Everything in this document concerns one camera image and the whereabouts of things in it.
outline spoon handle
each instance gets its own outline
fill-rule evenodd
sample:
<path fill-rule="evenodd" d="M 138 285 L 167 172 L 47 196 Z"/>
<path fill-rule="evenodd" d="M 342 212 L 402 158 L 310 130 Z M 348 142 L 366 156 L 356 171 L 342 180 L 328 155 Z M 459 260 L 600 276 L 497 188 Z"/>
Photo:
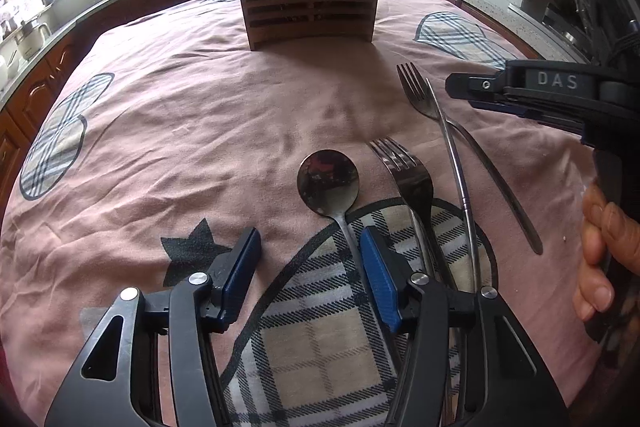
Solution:
<path fill-rule="evenodd" d="M 347 225 L 347 221 L 344 219 L 342 214 L 338 216 L 332 216 L 335 219 L 335 222 L 338 223 L 340 227 L 340 231 L 347 241 L 347 245 L 349 246 L 349 250 L 351 251 L 351 256 L 353 257 L 353 262 L 358 270 L 358 274 L 360 274 L 360 280 L 362 281 L 362 287 L 364 288 L 365 293 L 367 294 L 367 299 L 369 300 L 369 304 L 371 309 L 373 309 L 376 320 L 378 321 L 378 327 L 382 332 L 382 337 L 384 338 L 386 349 L 389 352 L 389 356 L 391 357 L 391 362 L 394 365 L 394 369 L 396 374 L 400 374 L 400 370 L 402 367 L 402 361 L 400 360 L 400 355 L 398 353 L 398 348 L 396 347 L 396 341 L 394 340 L 394 336 L 391 334 L 391 331 L 387 327 L 387 325 L 380 318 L 380 313 L 378 313 L 378 307 L 375 304 L 373 292 L 371 290 L 371 286 L 369 286 L 369 279 L 367 279 L 367 273 L 364 271 L 364 264 L 362 263 L 362 254 L 358 249 L 358 244 L 356 243 L 355 237 L 353 237 L 353 233 L 351 233 L 351 229 Z"/>

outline fork tines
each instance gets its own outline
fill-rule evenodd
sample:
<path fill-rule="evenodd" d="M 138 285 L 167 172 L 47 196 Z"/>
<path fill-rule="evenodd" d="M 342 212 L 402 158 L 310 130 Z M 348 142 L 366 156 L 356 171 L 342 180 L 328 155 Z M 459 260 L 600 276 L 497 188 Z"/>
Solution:
<path fill-rule="evenodd" d="M 418 158 L 388 136 L 369 142 L 369 146 L 389 170 L 402 171 L 421 164 Z"/>
<path fill-rule="evenodd" d="M 400 83 L 402 84 L 404 93 L 408 97 L 412 96 L 415 100 L 425 100 L 427 98 L 426 90 L 429 88 L 420 76 L 420 73 L 418 73 L 414 63 L 411 62 L 411 65 L 398 64 L 396 68 L 398 69 L 398 76 L 400 77 Z"/>

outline black star print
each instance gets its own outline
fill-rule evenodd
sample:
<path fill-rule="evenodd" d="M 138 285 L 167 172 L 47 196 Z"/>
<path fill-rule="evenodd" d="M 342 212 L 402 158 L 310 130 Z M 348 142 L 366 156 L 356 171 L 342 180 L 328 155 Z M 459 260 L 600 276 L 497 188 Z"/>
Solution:
<path fill-rule="evenodd" d="M 162 286 L 175 286 L 185 277 L 198 271 L 205 271 L 215 256 L 231 250 L 229 247 L 217 245 L 213 235 L 203 219 L 189 234 L 187 239 L 181 237 L 161 237 L 162 247 L 171 258 L 166 270 Z"/>

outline spoon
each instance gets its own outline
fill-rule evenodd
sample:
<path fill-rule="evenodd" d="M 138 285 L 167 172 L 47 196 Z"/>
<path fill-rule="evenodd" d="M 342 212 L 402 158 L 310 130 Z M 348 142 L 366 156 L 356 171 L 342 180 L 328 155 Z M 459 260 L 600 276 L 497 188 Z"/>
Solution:
<path fill-rule="evenodd" d="M 369 280 L 364 270 L 362 256 L 356 239 L 347 226 L 344 214 L 358 197 L 360 179 L 353 162 L 344 154 L 332 149 L 323 149 L 310 154 L 300 164 L 298 170 L 298 192 L 312 211 L 320 216 L 331 217 L 347 241 L 353 262 L 360 274 L 362 286 L 370 303 L 374 302 Z M 391 332 L 380 319 L 378 309 L 372 305 L 378 325 L 385 338 L 386 348 L 396 371 L 400 367 L 400 357 Z"/>

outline fingernail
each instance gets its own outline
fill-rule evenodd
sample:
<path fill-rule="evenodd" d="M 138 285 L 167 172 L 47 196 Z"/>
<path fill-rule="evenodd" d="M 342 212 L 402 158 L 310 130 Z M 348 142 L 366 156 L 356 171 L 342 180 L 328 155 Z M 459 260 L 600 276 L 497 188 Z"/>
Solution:
<path fill-rule="evenodd" d="M 609 219 L 607 219 L 607 232 L 613 239 L 619 239 L 625 229 L 625 220 L 622 216 L 622 211 L 613 205 L 611 212 L 609 213 Z"/>
<path fill-rule="evenodd" d="M 593 294 L 593 300 L 599 312 L 606 311 L 611 304 L 611 290 L 606 286 L 600 286 Z"/>
<path fill-rule="evenodd" d="M 591 314 L 593 314 L 593 306 L 587 301 L 583 301 L 580 305 L 580 318 L 586 321 L 591 317 Z"/>
<path fill-rule="evenodd" d="M 602 207 L 597 204 L 591 207 L 591 222 L 596 227 L 599 227 L 602 223 Z"/>

